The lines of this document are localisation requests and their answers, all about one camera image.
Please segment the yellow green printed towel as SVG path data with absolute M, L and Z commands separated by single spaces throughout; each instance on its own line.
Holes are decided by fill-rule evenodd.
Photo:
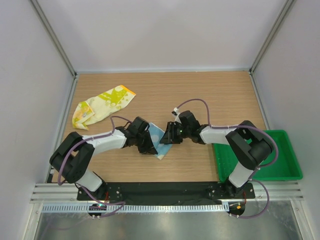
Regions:
M 81 101 L 73 113 L 72 127 L 88 130 L 89 125 L 96 124 L 125 108 L 135 96 L 136 93 L 121 84 Z

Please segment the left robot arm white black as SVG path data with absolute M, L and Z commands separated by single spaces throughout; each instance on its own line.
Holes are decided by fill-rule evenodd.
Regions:
M 136 146 L 142 155 L 156 155 L 149 131 L 149 123 L 141 117 L 127 121 L 125 126 L 95 135 L 80 135 L 76 131 L 67 135 L 51 156 L 49 163 L 58 172 L 57 183 L 77 184 L 88 190 L 95 200 L 106 194 L 103 180 L 88 169 L 92 157 L 106 151 Z

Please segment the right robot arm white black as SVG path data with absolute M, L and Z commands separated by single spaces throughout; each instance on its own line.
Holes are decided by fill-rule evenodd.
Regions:
M 211 126 L 200 124 L 189 110 L 179 113 L 175 121 L 167 123 L 160 144 L 180 144 L 183 139 L 201 145 L 221 144 L 231 147 L 238 163 L 223 183 L 226 194 L 237 198 L 244 186 L 274 151 L 274 141 L 264 131 L 245 120 L 236 126 Z

